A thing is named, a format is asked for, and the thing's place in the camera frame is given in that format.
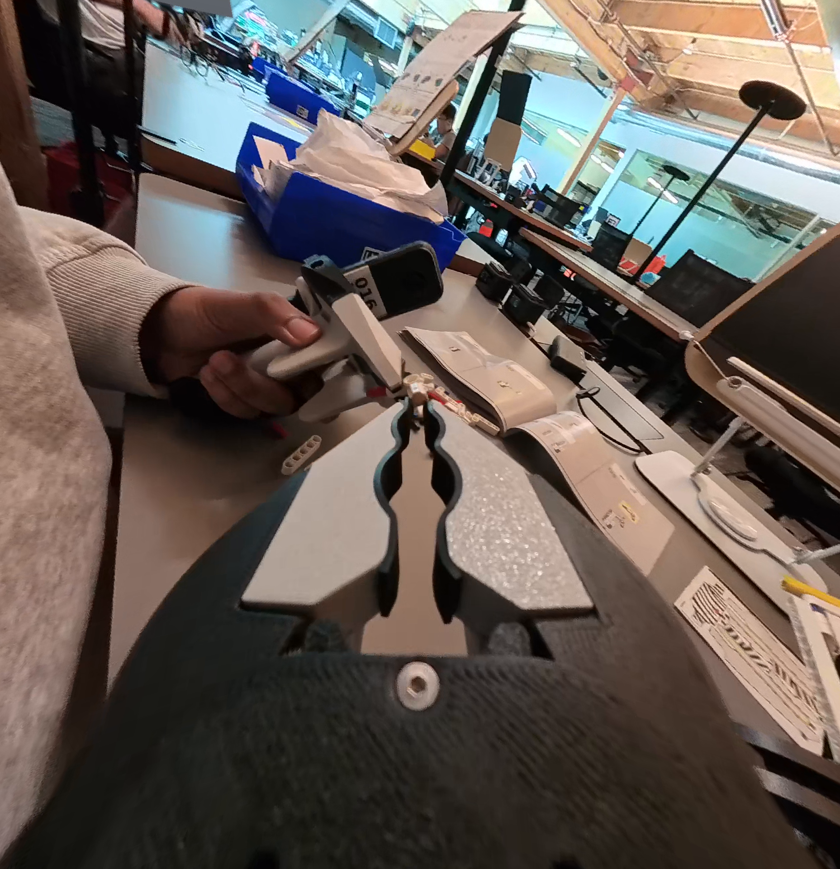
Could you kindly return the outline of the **black charger box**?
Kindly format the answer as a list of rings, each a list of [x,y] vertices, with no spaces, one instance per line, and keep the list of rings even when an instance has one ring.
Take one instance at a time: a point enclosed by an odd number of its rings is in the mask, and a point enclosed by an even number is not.
[[[564,295],[564,288],[556,283],[540,294],[533,288],[514,284],[501,304],[501,313],[514,325],[526,329],[534,326],[546,311],[554,309]]]
[[[517,283],[500,263],[492,260],[482,266],[475,279],[475,288],[485,299],[501,306]]]

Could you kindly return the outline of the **white lego beam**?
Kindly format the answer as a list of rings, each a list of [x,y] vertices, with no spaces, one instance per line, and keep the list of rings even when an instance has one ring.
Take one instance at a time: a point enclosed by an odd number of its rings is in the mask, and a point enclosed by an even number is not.
[[[304,468],[316,456],[322,446],[322,441],[323,439],[319,435],[314,434],[299,445],[282,462],[281,474],[291,476]]]

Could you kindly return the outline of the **small blue bin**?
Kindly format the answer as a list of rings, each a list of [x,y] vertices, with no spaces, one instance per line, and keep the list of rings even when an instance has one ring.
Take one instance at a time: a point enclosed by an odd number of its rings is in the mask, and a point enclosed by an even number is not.
[[[269,103],[307,124],[316,126],[324,113],[341,116],[339,108],[330,100],[275,67],[267,69],[264,90]]]

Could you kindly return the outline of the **dark desk divider panel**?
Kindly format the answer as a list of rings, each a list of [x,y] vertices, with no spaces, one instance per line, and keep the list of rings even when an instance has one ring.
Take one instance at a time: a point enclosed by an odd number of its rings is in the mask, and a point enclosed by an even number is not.
[[[840,422],[840,223],[695,333]]]

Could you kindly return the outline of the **person's left forearm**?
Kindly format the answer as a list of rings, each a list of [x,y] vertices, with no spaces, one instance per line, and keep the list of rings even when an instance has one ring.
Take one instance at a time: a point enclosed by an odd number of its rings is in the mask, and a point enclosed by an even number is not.
[[[87,223],[26,207],[21,216],[82,383],[165,398],[165,387],[145,373],[139,335],[160,300],[190,283],[155,270],[117,237]]]

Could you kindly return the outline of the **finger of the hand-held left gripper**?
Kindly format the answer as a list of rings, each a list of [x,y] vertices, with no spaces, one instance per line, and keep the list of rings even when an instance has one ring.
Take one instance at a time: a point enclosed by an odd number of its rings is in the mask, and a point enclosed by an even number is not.
[[[367,390],[376,386],[386,387],[390,397],[381,400],[367,398]],[[325,382],[323,388],[299,408],[299,421],[324,422],[367,405],[387,408],[401,397],[401,381],[386,385],[373,377],[335,377]]]
[[[403,355],[391,336],[371,316],[352,316],[352,338],[356,345],[352,366],[359,377],[373,377],[390,385],[404,379]]]

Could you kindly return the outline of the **board with printed sheets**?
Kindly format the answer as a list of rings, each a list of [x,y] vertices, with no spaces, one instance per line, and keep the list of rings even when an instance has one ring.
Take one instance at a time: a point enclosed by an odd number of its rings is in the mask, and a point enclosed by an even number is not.
[[[392,157],[399,157],[456,96],[457,73],[507,35],[521,10],[469,10],[429,42],[362,122]]]

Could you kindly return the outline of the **blue plastic bin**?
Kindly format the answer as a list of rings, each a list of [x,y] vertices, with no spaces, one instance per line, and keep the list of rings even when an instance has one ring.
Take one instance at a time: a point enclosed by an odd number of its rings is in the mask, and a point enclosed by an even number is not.
[[[359,263],[372,253],[387,253],[414,242],[429,244],[440,269],[450,266],[467,237],[448,221],[424,217],[333,187],[301,172],[273,200],[256,180],[261,168],[258,143],[284,146],[295,157],[298,143],[288,136],[250,123],[237,155],[236,179],[252,216],[277,256],[302,262],[327,255],[339,266]]]

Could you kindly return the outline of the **tall black floor lamp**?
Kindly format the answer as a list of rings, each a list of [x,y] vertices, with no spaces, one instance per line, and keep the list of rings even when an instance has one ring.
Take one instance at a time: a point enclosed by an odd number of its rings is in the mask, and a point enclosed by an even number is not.
[[[745,82],[740,87],[739,99],[747,108],[754,110],[751,121],[729,148],[718,166],[700,186],[692,201],[686,205],[674,223],[654,246],[651,253],[647,255],[644,262],[638,266],[631,280],[633,284],[647,271],[648,265],[653,261],[653,258],[673,238],[680,226],[685,223],[687,217],[695,210],[704,195],[716,182],[722,171],[767,116],[777,121],[790,123],[795,122],[805,114],[806,106],[803,98],[792,90],[771,81],[752,80]]]

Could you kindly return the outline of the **small white lego assembly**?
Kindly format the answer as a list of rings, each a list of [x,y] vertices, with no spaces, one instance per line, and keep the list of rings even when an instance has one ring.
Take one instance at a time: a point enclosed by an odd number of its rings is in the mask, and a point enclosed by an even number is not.
[[[451,414],[461,418],[466,424],[478,429],[486,435],[497,437],[501,429],[486,417],[471,410],[461,399],[449,391],[447,387],[438,384],[432,375],[421,373],[407,375],[403,379],[405,397],[409,398],[415,408],[428,406],[436,402],[446,408]]]

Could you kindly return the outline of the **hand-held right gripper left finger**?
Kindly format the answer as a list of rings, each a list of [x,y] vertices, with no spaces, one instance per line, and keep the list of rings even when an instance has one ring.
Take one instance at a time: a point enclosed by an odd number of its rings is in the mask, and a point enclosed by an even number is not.
[[[303,474],[242,604],[312,620],[390,615],[399,587],[402,405],[329,450]]]

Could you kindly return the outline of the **white desk lamp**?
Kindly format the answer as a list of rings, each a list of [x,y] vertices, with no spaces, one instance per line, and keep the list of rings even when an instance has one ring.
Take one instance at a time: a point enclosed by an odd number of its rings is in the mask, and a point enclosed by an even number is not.
[[[795,549],[782,541],[713,477],[713,460],[744,425],[767,436],[840,493],[840,421],[752,365],[732,356],[734,374],[715,388],[734,412],[725,432],[699,462],[665,451],[634,462],[639,474],[686,518],[740,573],[777,607],[790,595],[831,601],[815,569],[840,554]]]

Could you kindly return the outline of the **long brown work desk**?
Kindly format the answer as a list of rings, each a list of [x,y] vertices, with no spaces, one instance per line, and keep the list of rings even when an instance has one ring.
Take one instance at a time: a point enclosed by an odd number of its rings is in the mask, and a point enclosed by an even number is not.
[[[697,328],[692,323],[651,298],[646,291],[628,283],[624,277],[593,260],[589,256],[592,246],[573,233],[556,228],[541,217],[518,209],[459,170],[454,173],[448,189],[464,203],[476,199],[498,210],[498,216],[507,213],[518,229],[519,236],[527,243],[543,252],[547,258],[555,259],[566,270],[582,277],[606,297],[626,307],[670,339],[680,343],[688,342],[696,334]]]

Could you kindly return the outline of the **person's left hand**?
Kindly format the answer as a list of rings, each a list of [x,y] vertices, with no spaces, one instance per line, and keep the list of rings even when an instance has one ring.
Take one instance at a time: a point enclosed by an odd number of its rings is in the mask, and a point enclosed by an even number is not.
[[[222,411],[253,420],[293,414],[323,382],[312,373],[277,382],[240,355],[272,341],[302,349],[320,334],[317,323],[275,292],[191,286],[154,306],[143,321],[139,346],[152,384],[195,378]]]

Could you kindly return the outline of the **black power adapter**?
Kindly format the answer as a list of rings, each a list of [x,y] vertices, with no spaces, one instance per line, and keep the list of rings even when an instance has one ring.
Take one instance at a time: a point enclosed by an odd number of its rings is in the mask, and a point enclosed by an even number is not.
[[[550,367],[574,385],[580,385],[588,373],[588,360],[582,348],[559,334],[549,344],[546,358]]]

